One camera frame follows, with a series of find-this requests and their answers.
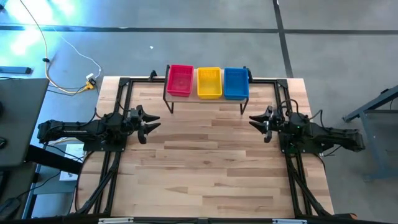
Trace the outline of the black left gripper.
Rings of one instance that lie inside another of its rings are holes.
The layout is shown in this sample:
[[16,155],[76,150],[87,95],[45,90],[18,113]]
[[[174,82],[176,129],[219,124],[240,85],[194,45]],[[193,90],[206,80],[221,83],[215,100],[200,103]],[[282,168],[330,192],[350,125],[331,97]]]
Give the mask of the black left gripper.
[[149,134],[161,125],[161,123],[148,123],[158,119],[160,119],[159,116],[144,113],[142,105],[138,105],[135,109],[131,110],[131,123],[134,126],[134,130],[137,131],[137,137],[141,144],[147,143],[144,134]]

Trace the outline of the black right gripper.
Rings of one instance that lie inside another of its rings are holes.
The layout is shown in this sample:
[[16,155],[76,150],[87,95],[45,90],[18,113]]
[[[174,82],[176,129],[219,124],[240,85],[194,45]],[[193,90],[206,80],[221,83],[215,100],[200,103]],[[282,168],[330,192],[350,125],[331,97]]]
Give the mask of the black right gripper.
[[278,125],[280,124],[279,112],[274,110],[272,106],[268,106],[265,113],[249,116],[249,118],[253,120],[250,121],[249,124],[256,128],[261,134],[266,134],[264,142],[269,143],[272,139],[272,132],[278,131]]

